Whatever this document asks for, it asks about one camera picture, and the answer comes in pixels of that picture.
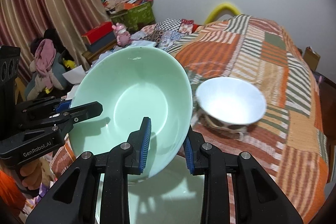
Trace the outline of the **left hand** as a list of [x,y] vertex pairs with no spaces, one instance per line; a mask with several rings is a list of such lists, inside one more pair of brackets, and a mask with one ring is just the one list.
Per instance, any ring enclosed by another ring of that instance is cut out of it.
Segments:
[[20,169],[21,176],[24,177],[22,184],[29,190],[38,189],[42,183],[42,163],[39,159],[29,162]]

